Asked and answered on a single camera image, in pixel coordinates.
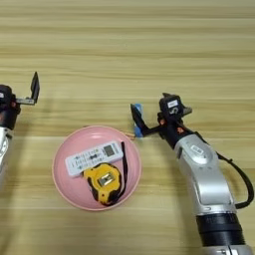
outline pink bowl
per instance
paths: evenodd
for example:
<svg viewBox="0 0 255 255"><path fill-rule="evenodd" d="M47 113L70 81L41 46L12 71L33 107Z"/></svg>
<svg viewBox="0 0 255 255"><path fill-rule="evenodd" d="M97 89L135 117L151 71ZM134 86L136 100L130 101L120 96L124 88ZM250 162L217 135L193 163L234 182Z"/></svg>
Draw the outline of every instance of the pink bowl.
<svg viewBox="0 0 255 255"><path fill-rule="evenodd" d="M127 189L117 204L105 207L94 200L88 182L84 178L71 178L68 175L65 159L70 155L111 140L118 141L120 145L122 141L126 144ZM121 160L115 162L114 165L123 173ZM53 163L53 179L61 195L74 206L91 211L108 210L126 201L136 189L140 175L141 163L137 148L122 132L111 127L84 127L75 131L62 143Z"/></svg>

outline white remote control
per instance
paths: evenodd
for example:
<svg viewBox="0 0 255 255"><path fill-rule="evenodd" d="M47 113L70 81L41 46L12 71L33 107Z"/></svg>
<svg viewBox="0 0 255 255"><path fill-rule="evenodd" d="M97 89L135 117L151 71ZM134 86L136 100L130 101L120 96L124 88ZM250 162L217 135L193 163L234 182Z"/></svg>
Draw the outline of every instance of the white remote control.
<svg viewBox="0 0 255 255"><path fill-rule="evenodd" d="M92 168L102 162L115 162L124 157L124 153L116 141L100 144L66 158L69 176L80 175L86 169Z"/></svg>

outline black bracket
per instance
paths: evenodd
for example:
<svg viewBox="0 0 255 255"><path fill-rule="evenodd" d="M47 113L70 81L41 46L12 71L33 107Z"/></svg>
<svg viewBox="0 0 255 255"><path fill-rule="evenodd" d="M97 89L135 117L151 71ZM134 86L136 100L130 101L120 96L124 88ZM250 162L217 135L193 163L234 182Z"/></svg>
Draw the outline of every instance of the black bracket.
<svg viewBox="0 0 255 255"><path fill-rule="evenodd" d="M26 99L16 99L16 103L20 105L34 106L38 101L40 94L40 83L37 72L35 73L32 83L31 83L31 97Z"/></svg>

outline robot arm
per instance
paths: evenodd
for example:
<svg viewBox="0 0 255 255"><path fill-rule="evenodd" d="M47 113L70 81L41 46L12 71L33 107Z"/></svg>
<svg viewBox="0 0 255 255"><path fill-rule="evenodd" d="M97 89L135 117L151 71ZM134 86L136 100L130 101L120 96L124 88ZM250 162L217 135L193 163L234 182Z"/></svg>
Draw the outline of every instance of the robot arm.
<svg viewBox="0 0 255 255"><path fill-rule="evenodd" d="M12 132L21 112L20 106L34 106L38 101L40 85L37 73L32 80L31 91L31 98L16 99L10 87L0 85L0 187L7 167L7 158L13 138Z"/></svg>
<svg viewBox="0 0 255 255"><path fill-rule="evenodd" d="M252 255L251 248L245 245L233 196L219 168L219 154L183 125L182 118L190 114L191 109L182 104L180 97L163 95L159 102L161 112L157 115L159 126L148 128L133 105L132 117L143 136L158 132L175 151L192 197L203 254ZM249 184L251 202L254 190Z"/></svg>

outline yellow tape measure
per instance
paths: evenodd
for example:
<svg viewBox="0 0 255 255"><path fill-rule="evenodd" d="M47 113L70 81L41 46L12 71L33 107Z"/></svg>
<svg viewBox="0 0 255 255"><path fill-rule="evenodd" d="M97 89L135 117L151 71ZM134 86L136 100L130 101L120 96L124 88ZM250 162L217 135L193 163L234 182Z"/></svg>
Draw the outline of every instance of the yellow tape measure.
<svg viewBox="0 0 255 255"><path fill-rule="evenodd" d="M117 203L126 190L128 163L123 142L122 149L124 153L124 188L120 171L110 163L101 163L84 171L84 177L92 189L94 199L105 206Z"/></svg>

